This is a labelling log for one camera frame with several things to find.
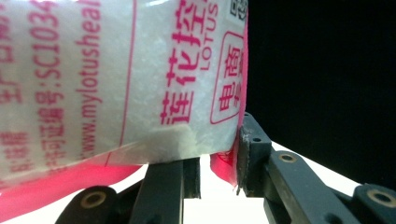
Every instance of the metal screw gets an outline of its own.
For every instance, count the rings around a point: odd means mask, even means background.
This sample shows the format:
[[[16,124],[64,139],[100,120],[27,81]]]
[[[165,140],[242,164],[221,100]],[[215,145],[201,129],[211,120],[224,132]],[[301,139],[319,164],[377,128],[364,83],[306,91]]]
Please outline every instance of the metal screw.
[[[376,203],[389,208],[396,208],[396,198],[386,192],[378,189],[370,189],[367,191],[367,196]]]
[[[106,194],[102,191],[94,191],[86,194],[81,200],[81,207],[83,208],[94,208],[102,204],[106,199]]]
[[[290,154],[280,154],[279,158],[283,161],[283,162],[295,162],[297,161],[297,158],[295,158],[294,156],[290,155]]]

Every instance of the black background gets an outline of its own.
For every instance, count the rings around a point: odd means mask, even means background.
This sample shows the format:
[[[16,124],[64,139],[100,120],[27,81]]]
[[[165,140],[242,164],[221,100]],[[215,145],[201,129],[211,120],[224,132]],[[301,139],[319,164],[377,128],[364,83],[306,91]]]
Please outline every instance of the black background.
[[[396,189],[396,4],[249,1],[247,111],[270,138]]]

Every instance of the white surface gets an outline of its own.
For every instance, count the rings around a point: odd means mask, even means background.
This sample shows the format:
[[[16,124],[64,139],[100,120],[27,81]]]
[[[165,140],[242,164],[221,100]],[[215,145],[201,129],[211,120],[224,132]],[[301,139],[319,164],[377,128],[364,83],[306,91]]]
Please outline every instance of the white surface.
[[[273,143],[273,147],[276,150],[288,150],[276,143]],[[306,161],[322,181],[332,188],[351,195],[353,189],[359,185],[313,161],[308,159]],[[147,166],[111,187],[116,191],[121,191],[143,178],[146,170]],[[208,156],[201,158],[201,192],[201,200],[188,199],[184,201],[185,224],[268,223],[263,210],[263,199],[247,199],[243,192],[236,196],[236,189],[211,172]],[[76,194],[77,192],[32,213],[6,221],[4,224],[54,223]]]

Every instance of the screw hole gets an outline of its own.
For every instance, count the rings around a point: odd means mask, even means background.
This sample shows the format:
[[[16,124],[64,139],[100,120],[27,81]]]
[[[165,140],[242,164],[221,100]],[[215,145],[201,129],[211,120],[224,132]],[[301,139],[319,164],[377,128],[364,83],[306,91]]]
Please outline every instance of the screw hole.
[[[106,199],[106,194],[102,191],[95,191],[91,192],[89,194],[86,194],[82,199],[81,199],[81,207],[83,208],[94,208],[96,206],[99,206],[102,204]]]
[[[297,158],[295,158],[294,156],[290,155],[290,154],[281,154],[279,156],[279,158],[284,161],[284,162],[295,162],[297,161]]]
[[[336,216],[335,214],[331,214],[331,213],[326,214],[326,216],[324,216],[324,220],[325,220],[327,223],[330,223],[330,224],[342,224],[342,223],[343,223],[343,221],[341,220],[341,218],[339,218],[339,217]]]
[[[369,191],[367,191],[367,196],[374,202],[384,205],[386,207],[396,207],[396,198],[386,192],[380,191],[378,189],[370,189]]]

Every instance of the black bracket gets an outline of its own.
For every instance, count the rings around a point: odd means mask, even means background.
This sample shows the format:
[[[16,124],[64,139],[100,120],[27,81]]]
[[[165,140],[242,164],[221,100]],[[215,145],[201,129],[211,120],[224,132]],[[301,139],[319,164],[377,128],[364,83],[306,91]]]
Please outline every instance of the black bracket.
[[[183,199],[200,197],[199,159],[152,164],[142,181],[119,194],[105,186],[84,189],[56,224],[183,223]]]
[[[240,132],[238,183],[248,197],[264,197],[270,223],[396,223],[396,192],[377,185],[348,197],[327,187],[302,157],[274,151],[248,113]]]

